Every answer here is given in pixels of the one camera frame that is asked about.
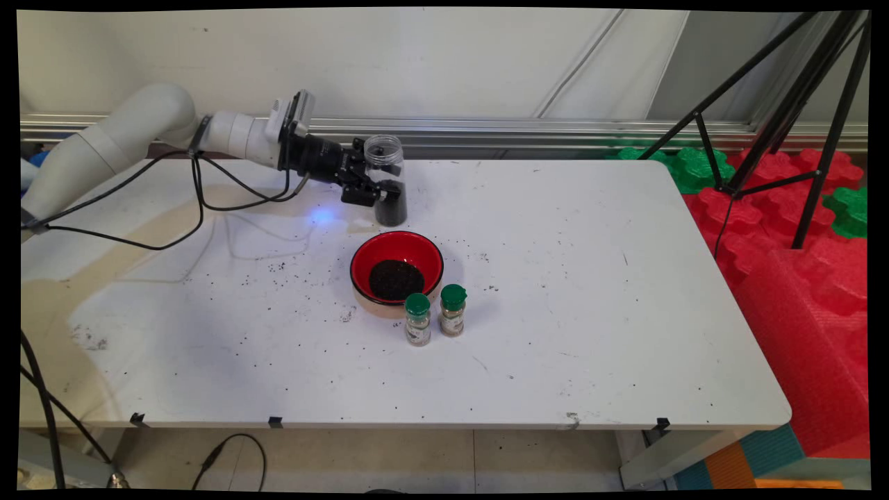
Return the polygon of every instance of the spice jar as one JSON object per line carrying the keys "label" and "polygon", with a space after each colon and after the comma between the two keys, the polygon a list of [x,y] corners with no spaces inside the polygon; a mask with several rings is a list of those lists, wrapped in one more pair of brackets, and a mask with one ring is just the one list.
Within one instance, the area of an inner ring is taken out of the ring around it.
{"label": "spice jar", "polygon": [[404,301],[404,311],[407,321],[404,328],[407,333],[407,342],[422,346],[429,343],[431,332],[429,330],[429,299],[424,294],[410,294]]}
{"label": "spice jar", "polygon": [[442,313],[438,324],[442,333],[455,337],[463,333],[463,311],[466,310],[466,289],[460,285],[442,288]]}

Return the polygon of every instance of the green cap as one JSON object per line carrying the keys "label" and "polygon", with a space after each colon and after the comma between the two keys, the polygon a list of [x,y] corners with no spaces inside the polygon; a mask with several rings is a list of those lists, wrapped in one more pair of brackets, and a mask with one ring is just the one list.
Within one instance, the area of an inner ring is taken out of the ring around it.
{"label": "green cap", "polygon": [[410,294],[404,301],[404,310],[411,316],[425,316],[429,312],[429,299],[424,294]]}
{"label": "green cap", "polygon": [[442,307],[447,310],[460,310],[466,304],[466,290],[460,285],[442,288]]}

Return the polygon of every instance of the tripod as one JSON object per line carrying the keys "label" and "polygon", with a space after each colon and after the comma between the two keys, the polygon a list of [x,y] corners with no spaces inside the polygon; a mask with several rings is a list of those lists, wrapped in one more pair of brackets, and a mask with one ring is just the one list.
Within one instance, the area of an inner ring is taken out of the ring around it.
{"label": "tripod", "polygon": [[[853,25],[855,24],[855,21],[860,18],[863,11],[842,11],[839,13],[836,20],[834,20],[833,24],[830,26],[827,34],[818,44],[812,57],[809,58],[809,61],[799,73],[796,81],[794,81],[793,85],[788,90],[787,95],[784,96],[784,99],[778,105],[778,108],[773,112],[765,126],[763,126],[753,145],[750,147],[747,157],[744,158],[743,162],[738,167],[738,171],[735,172],[734,176],[729,181],[723,181],[722,176],[719,174],[716,157],[713,155],[713,146],[710,144],[707,127],[704,125],[704,119],[701,114],[704,109],[724,94],[732,87],[732,85],[736,84],[741,78],[747,75],[747,73],[749,73],[757,64],[765,59],[778,46],[784,43],[785,40],[806,24],[807,21],[814,17],[815,13],[816,12],[803,12],[800,14],[793,20],[793,22],[783,29],[778,36],[772,39],[750,60],[728,77],[728,79],[713,91],[713,93],[692,108],[692,110],[679,120],[673,128],[668,130],[667,133],[657,140],[651,148],[639,157],[639,159],[643,160],[649,158],[654,152],[660,149],[672,139],[673,136],[682,131],[686,125],[694,120],[698,126],[698,131],[701,133],[701,141],[703,142],[704,150],[707,153],[710,168],[713,171],[713,179],[715,181],[714,188],[717,191],[724,192],[730,196],[732,202],[741,199],[748,194],[786,186],[794,182],[814,179],[812,187],[809,189],[808,198],[803,207],[802,216],[797,225],[797,233],[794,236],[793,244],[791,245],[791,248],[796,249],[802,248],[803,243],[805,242],[805,234],[809,230],[809,224],[812,222],[815,207],[818,205],[818,197],[821,195],[821,189],[824,186],[825,179],[827,179],[827,174],[830,169],[830,161],[833,159],[834,152],[837,149],[839,135],[842,132],[845,120],[849,115],[849,108],[852,107],[855,90],[858,88],[858,83],[861,81],[861,74],[864,72],[864,66],[870,53],[870,11],[867,12],[867,17],[861,25],[854,30],[854,32]],[[859,31],[862,31],[861,40],[858,42],[858,48],[855,52],[852,66],[849,69],[849,74],[846,77],[843,91],[840,94],[837,111],[834,113],[833,121],[830,124],[828,137],[824,143],[824,149],[821,152],[821,160],[818,163],[818,167],[812,172],[801,173],[800,175],[794,175],[787,179],[769,182],[745,190],[744,184],[753,173],[753,170],[759,163],[759,159],[765,154],[767,149],[771,149],[772,153],[778,151],[784,142],[784,139],[790,132],[790,128],[802,112],[803,107],[815,92],[815,89],[818,88],[818,85],[821,84],[821,81],[828,74],[828,71],[830,71],[834,63],[839,59],[840,54],[853,41]],[[729,213],[725,216],[726,222],[728,222]]]}

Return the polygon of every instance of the clear plastic jar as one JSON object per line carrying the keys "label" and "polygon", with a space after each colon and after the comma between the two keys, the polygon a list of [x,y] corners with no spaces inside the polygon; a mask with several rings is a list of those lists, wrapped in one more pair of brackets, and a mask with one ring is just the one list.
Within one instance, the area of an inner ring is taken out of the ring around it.
{"label": "clear plastic jar", "polygon": [[407,320],[404,329],[407,342],[423,346],[429,343],[432,331],[429,329],[429,299],[424,294],[410,294],[404,301]]}
{"label": "clear plastic jar", "polygon": [[374,135],[364,142],[367,175],[381,187],[397,187],[400,194],[389,193],[373,204],[377,222],[397,226],[407,220],[407,193],[404,189],[404,151],[394,135]]}
{"label": "clear plastic jar", "polygon": [[460,285],[442,288],[442,313],[438,325],[442,334],[455,337],[463,333],[463,311],[466,310],[466,290]]}

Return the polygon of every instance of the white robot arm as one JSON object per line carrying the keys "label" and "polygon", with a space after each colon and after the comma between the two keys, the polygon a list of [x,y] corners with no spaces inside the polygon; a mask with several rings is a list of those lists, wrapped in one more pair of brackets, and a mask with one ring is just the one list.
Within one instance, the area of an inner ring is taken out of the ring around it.
{"label": "white robot arm", "polygon": [[21,159],[21,190],[26,190],[31,187],[31,182],[37,177],[37,174],[40,173],[40,169],[36,167],[33,163],[27,161],[25,158]]}
{"label": "white robot arm", "polygon": [[[231,111],[213,115],[200,149],[276,166],[277,131],[267,122]],[[178,85],[153,84],[127,99],[110,116],[56,146],[21,200],[36,220],[55,215],[117,173],[140,162],[154,139],[187,148],[198,128],[195,103]]]}
{"label": "white robot arm", "polygon": [[[314,105],[312,94],[301,90],[291,101],[276,100],[268,120],[218,111],[199,121],[185,89],[148,85],[110,116],[52,150],[21,200],[22,241],[47,230],[47,218],[55,218],[89,190],[144,159],[154,139],[339,184],[343,202],[374,206],[379,200],[378,220],[392,222],[384,225],[403,222],[403,184],[376,182],[366,173],[372,168],[398,176],[400,166],[367,161],[360,139],[353,141],[354,150],[344,150],[339,143],[309,134]],[[281,151],[287,154],[281,157]]]}

